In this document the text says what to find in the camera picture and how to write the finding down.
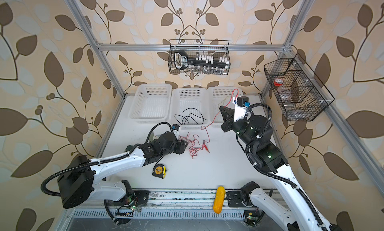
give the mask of metal bracket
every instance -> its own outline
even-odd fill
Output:
[[[228,207],[230,208],[256,208],[254,205],[252,207],[247,207],[242,204],[241,192],[239,191],[227,191],[225,194],[228,200]]]

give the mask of floral wallpaper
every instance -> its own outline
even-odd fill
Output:
[[[228,75],[194,74],[168,69],[168,53],[155,51],[110,51],[108,60],[116,71],[123,89],[135,93],[140,84],[168,83],[172,88],[210,86],[241,87],[245,93],[260,93],[266,78],[263,65],[276,60],[273,52],[230,52]],[[105,80],[104,87],[110,87]]]
[[[52,230],[61,199],[41,182],[95,155],[120,97],[63,0],[0,0],[0,27],[2,228]]]
[[[316,0],[292,46],[381,165],[383,10],[383,0]],[[326,114],[287,122],[272,92],[266,102],[290,165],[316,207],[343,230],[381,230],[384,199]]]
[[[283,44],[303,0],[77,0],[100,43]]]

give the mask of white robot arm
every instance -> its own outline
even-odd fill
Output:
[[[248,116],[248,113],[251,113],[250,111],[254,106],[258,106],[258,104],[235,110],[220,107],[224,120],[222,129],[224,132],[232,129],[238,137],[247,143],[243,151],[248,160],[257,171],[272,180],[290,210],[278,204],[254,182],[241,188],[243,204],[259,207],[285,231],[337,230],[335,229],[337,226],[332,226],[312,205],[295,179],[286,158],[270,142],[272,130],[269,122],[266,122],[267,119],[258,115],[251,115],[249,120],[244,118]],[[240,109],[241,113],[237,112],[237,121],[234,121],[233,114]],[[159,123],[154,128],[160,124],[169,125],[170,132],[163,133],[152,142],[148,142],[148,135],[144,144],[136,144],[131,149],[126,150],[125,153],[111,157],[87,159],[84,155],[79,156],[71,162],[67,169],[51,175],[43,181],[41,190],[48,195],[60,196],[64,208],[73,208],[86,200],[104,200],[105,205],[107,200],[113,200],[127,205],[134,196],[128,181],[108,182],[105,177],[132,167],[141,167],[157,162],[161,157],[172,152],[182,154],[185,151],[187,143],[178,140],[179,126]],[[60,193],[48,190],[46,184],[58,176]],[[110,216],[116,224],[119,224],[119,221],[112,214]]]

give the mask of black cable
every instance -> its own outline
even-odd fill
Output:
[[[161,122],[161,123],[157,123],[148,133],[148,136],[147,136],[147,139],[145,140],[145,143],[148,142],[149,140],[149,136],[151,135],[151,133],[153,132],[153,130],[157,127],[157,126],[160,126],[161,124],[167,124],[169,126],[169,129],[170,129],[170,132],[173,132],[173,129],[172,129],[172,125],[167,123],[167,122]]]
[[[243,152],[245,153],[245,150],[244,150],[243,146],[241,145],[241,143],[239,142],[239,138],[238,138],[237,135],[236,135],[236,141],[237,141],[237,143],[240,145],[240,147],[241,147],[241,149],[243,150]]]
[[[246,112],[245,112],[246,116],[244,117],[245,119],[247,119],[248,113],[250,113],[252,111],[252,109],[255,108],[255,107],[264,107],[267,110],[267,118],[266,118],[266,122],[264,124],[264,128],[257,134],[258,137],[262,137],[264,132],[268,129],[269,124],[271,123],[272,109],[267,104],[265,104],[265,103],[255,103],[255,104],[252,104],[249,107],[247,107],[247,109],[246,109]]]
[[[108,208],[107,200],[104,200],[104,207],[105,207],[105,211],[107,211],[107,214],[109,215],[109,217],[111,217],[112,221],[116,225],[119,225],[119,221],[113,216],[113,214],[111,213],[111,210],[109,210]]]

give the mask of black wire basket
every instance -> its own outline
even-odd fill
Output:
[[[228,75],[231,66],[229,41],[171,39],[169,43],[168,67],[171,74]]]
[[[313,72],[303,71],[303,58],[280,58],[264,65],[265,76],[287,121],[313,121],[333,101],[334,96]],[[327,91],[324,96],[318,88]]]

